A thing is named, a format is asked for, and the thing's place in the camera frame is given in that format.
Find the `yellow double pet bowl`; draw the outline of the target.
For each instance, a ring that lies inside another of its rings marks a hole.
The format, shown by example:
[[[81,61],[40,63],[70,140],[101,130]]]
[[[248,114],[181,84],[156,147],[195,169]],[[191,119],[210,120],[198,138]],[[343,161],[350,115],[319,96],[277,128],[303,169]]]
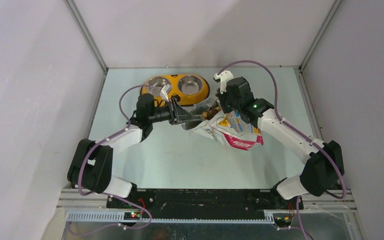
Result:
[[[148,87],[142,87],[140,93],[152,94],[158,101],[162,100],[158,89],[171,86],[168,96],[178,95],[182,107],[193,106],[210,95],[208,82],[202,76],[193,73],[157,75],[149,78],[145,84]]]

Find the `pet food bag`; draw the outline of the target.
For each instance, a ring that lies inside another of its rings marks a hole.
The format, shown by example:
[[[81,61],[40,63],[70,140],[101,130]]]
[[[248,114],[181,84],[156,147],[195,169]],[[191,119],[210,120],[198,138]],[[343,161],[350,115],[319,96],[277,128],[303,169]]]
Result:
[[[220,107],[219,101],[214,95],[195,104],[190,113],[202,115],[204,111],[217,106]],[[186,131],[240,150],[248,151],[264,144],[261,131],[252,124],[245,123],[235,111],[223,113],[221,109],[211,120],[202,118],[202,121],[186,122],[181,126]]]

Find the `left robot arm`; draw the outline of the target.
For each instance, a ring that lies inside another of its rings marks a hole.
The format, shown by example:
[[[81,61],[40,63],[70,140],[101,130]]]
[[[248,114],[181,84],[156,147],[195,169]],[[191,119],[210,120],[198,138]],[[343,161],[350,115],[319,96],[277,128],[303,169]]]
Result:
[[[156,106],[155,101],[150,93],[140,95],[125,128],[100,141],[79,141],[67,180],[77,185],[83,196],[91,193],[118,196],[125,208],[133,208],[138,202],[138,194],[132,191],[135,184],[113,174],[114,152],[143,142],[152,132],[154,123],[167,121],[179,125],[203,120],[201,114],[192,114],[181,107],[177,95],[163,106]]]

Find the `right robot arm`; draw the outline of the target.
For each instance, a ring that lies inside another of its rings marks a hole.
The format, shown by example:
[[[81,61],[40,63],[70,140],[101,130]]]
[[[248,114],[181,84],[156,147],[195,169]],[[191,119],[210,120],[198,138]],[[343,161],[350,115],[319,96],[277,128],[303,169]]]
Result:
[[[304,134],[276,115],[274,106],[263,98],[255,98],[243,77],[215,75],[220,84],[216,92],[224,113],[234,112],[241,120],[265,132],[289,148],[304,164],[302,173],[287,177],[274,186],[271,204],[284,209],[291,199],[304,194],[319,197],[341,180],[345,173],[341,146],[334,140],[326,143]]]

